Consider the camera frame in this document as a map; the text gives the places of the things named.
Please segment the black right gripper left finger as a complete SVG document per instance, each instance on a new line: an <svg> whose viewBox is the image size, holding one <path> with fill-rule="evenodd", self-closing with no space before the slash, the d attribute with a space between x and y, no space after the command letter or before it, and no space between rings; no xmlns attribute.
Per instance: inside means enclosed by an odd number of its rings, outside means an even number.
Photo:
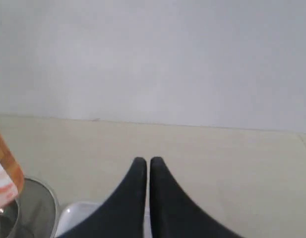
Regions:
<svg viewBox="0 0 306 238"><path fill-rule="evenodd" d="M142 238L147 163L136 157L118 187L90 216L61 238Z"/></svg>

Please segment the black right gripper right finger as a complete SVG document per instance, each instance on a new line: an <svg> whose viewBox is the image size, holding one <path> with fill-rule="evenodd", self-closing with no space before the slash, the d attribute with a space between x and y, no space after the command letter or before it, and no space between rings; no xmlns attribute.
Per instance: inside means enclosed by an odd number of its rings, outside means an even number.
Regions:
<svg viewBox="0 0 306 238"><path fill-rule="evenodd" d="M161 157L150 161L149 206L154 238L239 238L204 212L177 183Z"/></svg>

